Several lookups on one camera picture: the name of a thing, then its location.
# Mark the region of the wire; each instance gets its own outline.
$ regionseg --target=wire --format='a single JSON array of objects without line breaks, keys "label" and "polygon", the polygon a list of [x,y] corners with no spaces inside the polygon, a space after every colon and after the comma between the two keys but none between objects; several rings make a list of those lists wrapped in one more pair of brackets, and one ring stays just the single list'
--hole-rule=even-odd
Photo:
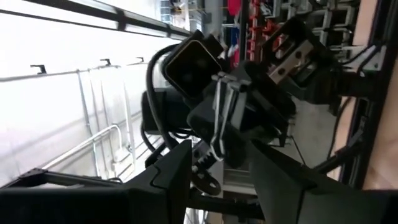
[{"label": "wire", "polygon": [[141,133],[141,138],[144,141],[144,144],[147,146],[147,148],[151,151],[154,152],[156,151],[156,148],[150,143],[149,139],[145,135],[144,131],[144,122],[141,122],[141,127],[140,127],[140,133]]},{"label": "wire", "polygon": [[365,47],[360,52],[358,52],[358,54],[356,54],[354,57],[350,58],[349,60],[347,60],[345,62],[341,62],[340,65],[347,65],[347,64],[355,61],[359,56],[361,56],[363,53],[365,53],[365,51],[369,50],[372,46],[374,46],[374,45],[369,45],[369,46]]},{"label": "wire", "polygon": [[335,121],[335,126],[333,127],[333,135],[331,137],[331,144],[329,147],[329,151],[328,151],[328,158],[330,158],[331,156],[331,152],[333,151],[333,148],[335,147],[335,141],[336,141],[336,135],[337,135],[337,129],[338,129],[338,125],[340,124],[340,119],[344,113],[344,110],[346,109],[346,107],[349,105],[349,103],[351,102],[352,97],[349,97],[341,106],[341,108],[338,110],[337,112],[337,116],[336,116],[336,121]]},{"label": "wire", "polygon": [[151,155],[149,155],[148,158],[145,160],[145,168],[151,166],[160,158],[162,158],[163,156],[161,155],[161,153],[164,151],[165,148],[166,144],[163,142]]},{"label": "wire", "polygon": [[181,135],[181,134],[176,133],[176,132],[172,133],[172,135],[173,135],[175,138],[178,138],[178,139],[188,139],[188,138],[190,137],[189,134]]},{"label": "wire", "polygon": [[377,45],[375,46],[375,48],[373,49],[373,51],[365,58],[365,60],[363,60],[359,66],[358,69],[356,71],[356,73],[358,75],[360,75],[360,73],[362,72],[363,68],[365,67],[365,65],[381,50],[382,44],[381,45]]},{"label": "wire", "polygon": [[198,135],[194,131],[189,131],[182,128],[177,128],[176,133],[198,137]]},{"label": "wire", "polygon": [[170,150],[172,150],[175,146],[177,146],[178,142],[170,136],[169,132],[167,131],[167,126],[165,122],[160,118],[159,104],[156,98],[156,93],[153,84],[153,79],[154,79],[153,74],[154,74],[155,65],[157,61],[161,58],[161,56],[171,52],[176,46],[177,44],[173,44],[158,51],[149,61],[147,74],[146,74],[146,87],[147,87],[149,107],[152,112],[152,116],[154,118],[156,126],[160,132],[160,135],[163,137],[166,146]]},{"label": "wire", "polygon": [[293,136],[291,136],[291,138],[292,138],[292,140],[293,140],[294,146],[296,147],[297,152],[298,152],[298,154],[299,154],[301,160],[303,161],[303,164],[306,166],[306,163],[305,163],[305,160],[304,160],[303,155],[301,154],[301,150],[300,150],[300,148],[299,148],[299,145],[297,145],[297,142],[296,142],[296,140],[294,139]]}]

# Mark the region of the metal bracket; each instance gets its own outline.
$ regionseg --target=metal bracket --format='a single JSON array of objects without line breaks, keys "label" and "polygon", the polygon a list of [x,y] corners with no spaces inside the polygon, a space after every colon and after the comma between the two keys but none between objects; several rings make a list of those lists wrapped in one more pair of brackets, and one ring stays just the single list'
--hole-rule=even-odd
[{"label": "metal bracket", "polygon": [[40,68],[40,72],[38,72],[38,75],[43,75],[47,74],[47,71],[45,70],[45,65],[30,65],[31,68]]},{"label": "metal bracket", "polygon": [[106,62],[105,66],[110,66],[110,65],[112,65],[111,59],[109,59],[109,58],[104,58],[104,59],[101,59],[100,61]]},{"label": "metal bracket", "polygon": [[[214,101],[215,127],[214,135],[210,142],[210,149],[214,157],[218,161],[222,161],[226,154],[223,139],[226,123],[229,122],[235,128],[239,129],[245,109],[244,105],[246,104],[246,90],[250,85],[250,82],[246,80],[238,80],[236,77],[227,75],[223,72],[220,72],[218,75],[213,75],[211,78],[217,81],[217,86]],[[221,91],[222,83],[225,83],[226,85],[223,100],[221,99],[223,96]]]},{"label": "metal bracket", "polygon": [[44,174],[46,172],[47,172],[47,170],[44,170],[44,169],[33,168],[30,171],[26,172],[25,174],[21,174],[18,178],[20,178],[20,179],[21,178],[28,178],[28,177],[32,177],[32,176],[35,176],[35,175],[41,175],[41,174]]},{"label": "metal bracket", "polygon": [[[345,65],[348,67],[348,71],[356,71],[359,67],[359,65],[366,60],[375,50],[377,46],[372,46],[367,51],[363,52],[357,59],[353,60],[351,63]],[[351,52],[351,57],[353,58],[355,55],[360,53],[362,49],[364,49],[365,46],[349,46],[349,47],[342,47],[341,50],[346,50]],[[369,70],[369,71],[380,71],[381,70],[381,65],[384,61],[384,57],[386,56],[386,46],[382,46],[380,51],[377,52],[371,59],[370,61],[363,67],[363,70]]]}]

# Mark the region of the screw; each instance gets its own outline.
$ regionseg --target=screw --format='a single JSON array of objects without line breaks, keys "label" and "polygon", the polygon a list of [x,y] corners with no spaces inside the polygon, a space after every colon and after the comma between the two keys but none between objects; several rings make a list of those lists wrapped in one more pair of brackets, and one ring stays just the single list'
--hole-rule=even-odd
[{"label": "screw", "polygon": [[283,75],[284,73],[285,73],[285,69],[284,68],[279,69],[279,71],[278,71],[279,75]]},{"label": "screw", "polygon": [[295,57],[296,57],[297,59],[300,59],[301,56],[302,56],[301,51],[296,52]]},{"label": "screw", "polygon": [[200,152],[194,151],[194,152],[193,152],[193,156],[194,156],[196,159],[198,159],[198,158],[200,157]]}]

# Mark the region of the handrail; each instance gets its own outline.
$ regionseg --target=handrail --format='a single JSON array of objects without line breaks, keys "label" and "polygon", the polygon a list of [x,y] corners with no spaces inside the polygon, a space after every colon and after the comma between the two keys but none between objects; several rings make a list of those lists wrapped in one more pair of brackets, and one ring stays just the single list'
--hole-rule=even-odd
[{"label": "handrail", "polygon": [[59,75],[72,75],[76,73],[84,73],[84,72],[89,72],[91,70],[96,70],[96,69],[104,69],[104,68],[123,68],[123,67],[129,67],[133,65],[145,65],[147,62],[139,62],[139,63],[130,63],[127,65],[101,65],[95,68],[87,68],[84,70],[73,70],[69,72],[60,72],[60,73],[46,73],[46,74],[35,74],[35,75],[20,75],[16,77],[6,77],[6,78],[0,78],[0,83],[2,82],[13,82],[13,81],[19,81],[19,80],[26,80],[26,79],[32,79],[32,78],[43,78],[43,77],[54,77],[54,76],[59,76]]},{"label": "handrail", "polygon": [[122,144],[122,134],[121,134],[121,130],[119,128],[118,125],[113,124],[108,126],[107,128],[102,129],[101,131],[97,132],[96,134],[94,134],[92,137],[84,140],[83,142],[81,142],[79,145],[77,145],[76,147],[74,147],[73,149],[63,153],[61,156],[58,156],[57,158],[55,158],[54,160],[48,162],[46,165],[43,166],[43,169],[51,169],[53,167],[55,167],[56,165],[59,165],[59,163],[67,160],[68,158],[70,158],[71,156],[75,155],[76,153],[80,152],[81,150],[83,150],[85,147],[87,147],[90,143],[92,143],[92,141],[98,137],[100,137],[101,135],[103,135],[104,133],[107,133],[108,131],[112,130],[112,129],[117,129],[118,130],[118,134],[119,134],[119,148],[122,149],[123,148],[123,144]]}]

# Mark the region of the railing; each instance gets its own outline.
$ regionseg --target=railing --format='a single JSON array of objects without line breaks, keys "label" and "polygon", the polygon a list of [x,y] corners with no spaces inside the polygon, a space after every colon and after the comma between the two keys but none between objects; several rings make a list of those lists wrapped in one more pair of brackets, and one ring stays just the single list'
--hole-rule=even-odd
[{"label": "railing", "polygon": [[[105,133],[110,132],[112,129],[116,129],[118,131],[118,139],[119,139],[119,149],[123,148],[123,144],[122,144],[122,134],[120,131],[120,128],[117,125],[111,125],[107,128],[102,129],[101,131],[99,131],[98,133],[94,134],[92,137],[86,139],[85,141],[83,141],[82,143],[80,143],[79,145],[77,145],[76,147],[74,147],[73,149],[63,153],[61,156],[58,156],[57,158],[55,158],[54,160],[48,162],[46,165],[43,166],[43,169],[51,169],[57,165],[59,165],[61,162],[67,160],[68,158],[70,158],[71,156],[77,154],[78,152],[80,152],[81,150],[83,150],[84,148],[86,148],[87,146],[89,146],[90,143],[92,143],[96,138],[104,135]],[[98,172],[98,161],[95,161],[95,169]]]}]

